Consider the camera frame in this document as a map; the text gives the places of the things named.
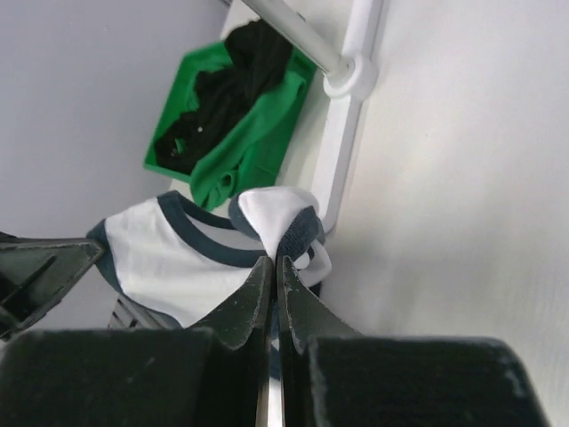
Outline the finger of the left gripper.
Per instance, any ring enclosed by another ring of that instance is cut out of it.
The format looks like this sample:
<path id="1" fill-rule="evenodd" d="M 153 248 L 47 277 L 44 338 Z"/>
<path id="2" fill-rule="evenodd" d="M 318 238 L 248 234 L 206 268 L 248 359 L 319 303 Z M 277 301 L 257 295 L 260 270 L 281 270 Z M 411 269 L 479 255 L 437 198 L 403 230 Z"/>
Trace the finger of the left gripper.
<path id="1" fill-rule="evenodd" d="M 101 258 L 89 238 L 18 238 L 1 234 L 1 339 L 40 321 Z"/>

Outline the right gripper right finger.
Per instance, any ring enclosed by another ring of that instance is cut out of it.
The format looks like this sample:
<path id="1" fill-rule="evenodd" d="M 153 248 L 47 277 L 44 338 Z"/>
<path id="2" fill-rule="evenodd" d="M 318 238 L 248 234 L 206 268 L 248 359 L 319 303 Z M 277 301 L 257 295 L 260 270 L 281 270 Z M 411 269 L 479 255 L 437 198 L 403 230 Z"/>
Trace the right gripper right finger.
<path id="1" fill-rule="evenodd" d="M 544 426 L 525 367 L 487 337 L 360 334 L 280 259 L 276 291 L 287 426 Z"/>

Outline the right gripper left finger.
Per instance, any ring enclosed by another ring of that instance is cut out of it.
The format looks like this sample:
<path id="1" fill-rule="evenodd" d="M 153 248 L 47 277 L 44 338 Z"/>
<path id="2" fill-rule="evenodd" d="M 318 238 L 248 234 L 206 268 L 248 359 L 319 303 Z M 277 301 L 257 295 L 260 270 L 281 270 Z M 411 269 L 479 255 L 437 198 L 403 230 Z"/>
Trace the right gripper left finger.
<path id="1" fill-rule="evenodd" d="M 32 331 L 1 355 L 4 426 L 264 426 L 272 262 L 185 329 Z"/>

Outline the white navy-trimmed tank top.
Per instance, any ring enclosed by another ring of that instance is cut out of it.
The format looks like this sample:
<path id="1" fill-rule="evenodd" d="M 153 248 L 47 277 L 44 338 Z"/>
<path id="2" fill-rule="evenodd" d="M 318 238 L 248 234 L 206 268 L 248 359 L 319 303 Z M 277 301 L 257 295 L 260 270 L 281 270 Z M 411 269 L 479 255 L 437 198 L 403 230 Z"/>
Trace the white navy-trimmed tank top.
<path id="1" fill-rule="evenodd" d="M 97 267 L 118 293 L 187 327 L 264 256 L 288 256 L 305 287 L 320 284 L 332 263 L 317 209 L 306 190 L 278 186 L 235 195 L 221 217 L 173 190 L 102 220 L 87 236 L 103 247 Z"/>

